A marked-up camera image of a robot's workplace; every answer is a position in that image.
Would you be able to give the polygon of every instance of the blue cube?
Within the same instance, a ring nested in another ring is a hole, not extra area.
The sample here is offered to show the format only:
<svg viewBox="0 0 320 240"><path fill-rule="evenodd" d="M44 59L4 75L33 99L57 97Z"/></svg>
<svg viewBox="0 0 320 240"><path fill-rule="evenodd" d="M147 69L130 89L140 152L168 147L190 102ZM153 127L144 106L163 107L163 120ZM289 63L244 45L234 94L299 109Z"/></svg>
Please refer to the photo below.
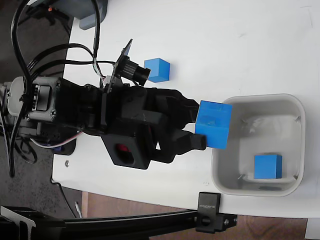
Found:
<svg viewBox="0 0 320 240"><path fill-rule="evenodd" d="M281 155L256 155L254 156L255 179L280 179L282 178Z"/></svg>
<svg viewBox="0 0 320 240"><path fill-rule="evenodd" d="M232 105L201 101L195 122L195 133L206 136L210 148L226 149Z"/></svg>
<svg viewBox="0 0 320 240"><path fill-rule="evenodd" d="M169 81L170 63L161 58L144 61L144 67L150 69L149 81L153 83Z"/></svg>

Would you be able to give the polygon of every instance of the white bowl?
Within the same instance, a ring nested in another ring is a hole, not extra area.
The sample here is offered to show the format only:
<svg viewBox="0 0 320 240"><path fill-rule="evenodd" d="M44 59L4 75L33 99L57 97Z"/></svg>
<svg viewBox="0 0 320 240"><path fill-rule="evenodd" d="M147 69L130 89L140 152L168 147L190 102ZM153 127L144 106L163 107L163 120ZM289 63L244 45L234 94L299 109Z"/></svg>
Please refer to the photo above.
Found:
<svg viewBox="0 0 320 240"><path fill-rule="evenodd" d="M211 176L224 194L283 197L304 175L306 113L290 94L237 96L232 105L227 148L212 149ZM282 178L254 179L255 155L282 156Z"/></svg>

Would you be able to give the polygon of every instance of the white table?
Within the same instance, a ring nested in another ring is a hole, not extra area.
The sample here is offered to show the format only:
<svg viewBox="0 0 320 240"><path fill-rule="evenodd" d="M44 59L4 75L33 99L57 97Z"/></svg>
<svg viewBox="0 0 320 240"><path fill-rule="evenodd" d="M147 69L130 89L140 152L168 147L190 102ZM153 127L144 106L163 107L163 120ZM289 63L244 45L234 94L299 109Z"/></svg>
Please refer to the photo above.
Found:
<svg viewBox="0 0 320 240"><path fill-rule="evenodd" d="M79 29L75 20L70 42L92 48L94 31ZM177 89L197 102L276 93L299 98L307 127L298 189L285 197L223 195L220 211L320 218L320 1L109 0L98 59L116 60L130 38L132 61L171 63L169 82L146 87ZM71 49L67 59L90 58L84 50ZM103 65L102 71L110 75L112 67ZM66 65L64 78L79 85L99 83L91 65ZM199 192L219 192L211 179L211 156L208 148L176 156L171 164L152 161L148 170L120 167L99 137L83 134L72 155L54 156L53 178L68 188L197 209Z"/></svg>

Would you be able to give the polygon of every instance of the black clamp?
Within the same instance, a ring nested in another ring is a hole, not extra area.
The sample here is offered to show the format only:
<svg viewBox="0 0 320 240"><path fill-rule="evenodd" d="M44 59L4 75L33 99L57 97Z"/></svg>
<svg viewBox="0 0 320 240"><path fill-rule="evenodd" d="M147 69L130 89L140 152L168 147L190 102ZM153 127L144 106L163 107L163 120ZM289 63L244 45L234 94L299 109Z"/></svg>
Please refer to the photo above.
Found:
<svg viewBox="0 0 320 240"><path fill-rule="evenodd" d="M197 232L214 234L237 225L238 215L219 213L220 198L220 193L199 193L195 227Z"/></svg>

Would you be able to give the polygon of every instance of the wire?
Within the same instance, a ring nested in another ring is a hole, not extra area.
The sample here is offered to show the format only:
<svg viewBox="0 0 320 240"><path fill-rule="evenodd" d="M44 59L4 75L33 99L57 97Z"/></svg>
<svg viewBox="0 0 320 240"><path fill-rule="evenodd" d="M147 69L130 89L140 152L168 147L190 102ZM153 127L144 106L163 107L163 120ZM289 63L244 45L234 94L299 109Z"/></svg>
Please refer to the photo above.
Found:
<svg viewBox="0 0 320 240"><path fill-rule="evenodd" d="M10 35L11 35L11 42L12 42L12 46L13 46L13 51L15 54L15 57L22 69L22 72L24 74L23 77L23 84L24 84L24 90L23 90L23 95L21 96L21 100L22 100L22 107L21 110L19 112L18 117L16 118L16 122L13 126L13 130L12 130L12 134L11 134L11 138L10 138L10 145L8 145L8 143L6 143L6 148L7 150L9 150L9 153L7 154L7 159L9 162L9 175L11 178L13 178L15 176L15 159L14 159L14 154L15 154L15 144L16 144L16 138L18 135L18 129L20 126L20 122L27 110L27 106L31 101L31 95L32 95L32 78L31 78L31 74L29 72L29 69L27 67L26 61L22 55L20 46L19 46L19 42L18 42L18 23L19 23L19 18L24 10L24 8L26 7L27 3L29 2L29 0L22 0L21 4L18 6L17 10L15 11L14 15L13 15L13 19L11 22L11 29L10 29ZM3 127L3 134L6 135L6 128Z"/></svg>
<svg viewBox="0 0 320 240"><path fill-rule="evenodd" d="M97 0L91 0L93 9L94 9L94 16L95 16L95 31L94 31L94 40L93 40L93 58L97 58L98 56L98 48L100 42L100 12Z"/></svg>
<svg viewBox="0 0 320 240"><path fill-rule="evenodd" d="M97 61L98 63L105 63L105 64L115 64L114 61ZM38 76L40 76L41 73L43 73L45 70L48 70L54 66L57 65L65 65L65 64L70 64L70 65L89 65L92 64L92 61L75 61L75 60L66 60L66 59L59 59L59 60L54 60L51 62L48 62L39 68L37 68L33 74L32 74L32 79L36 79Z"/></svg>
<svg viewBox="0 0 320 240"><path fill-rule="evenodd" d="M33 155L33 161L31 161L26 155L26 151L24 151L22 149L22 145L25 144L28 148L28 152L31 153ZM36 151L33 149L33 147L30 145L30 143L25 140L24 137L21 138L21 145L20 148L18 147L18 145L15 143L14 144L14 149L16 150L16 152L23 158L23 160L25 160L28 164L35 164L38 161L38 156Z"/></svg>
<svg viewBox="0 0 320 240"><path fill-rule="evenodd" d="M53 54L55 52L65 50L65 49L72 49L72 48L81 48L86 50L91 57L93 57L92 51L86 47L85 45L79 44L79 43L65 43L65 44L60 44L57 46L53 46L51 48L48 48L42 52L40 52L29 64L28 64L28 69L31 71L42 59L47 57L50 54Z"/></svg>
<svg viewBox="0 0 320 240"><path fill-rule="evenodd" d="M94 40L93 40L93 56L92 56L92 67L95 73L100 77L99 86L103 88L104 86L104 78L105 76L102 74L101 69L97 62L98 56L98 48L100 42L100 28L101 28L101 20L100 20L100 11L97 0L91 0L93 9L94 9L94 16L95 16L95 31L94 31Z"/></svg>
<svg viewBox="0 0 320 240"><path fill-rule="evenodd" d="M1 124L2 124L4 142L5 142L7 161L8 161L8 165L9 165L9 173L11 174L12 164L11 164L10 158L8 157L10 154L9 131L7 129L6 120L5 120L5 116L4 116L4 112L3 112L3 108L2 108L1 103L0 103L0 118L1 118Z"/></svg>
<svg viewBox="0 0 320 240"><path fill-rule="evenodd" d="M78 134L76 134L75 136L73 137L70 137L69 139L61 142L61 143L58 143L58 144L55 144L55 145L42 145L41 143L37 142L36 140L34 140L33 138L30 138L30 140L35 144L37 145L38 147L40 148L43 148L43 149L54 149L54 148L58 148L58 147L61 147L67 143L70 143L71 141L75 140L77 137L79 137L81 134L83 134L83 132L79 132Z"/></svg>

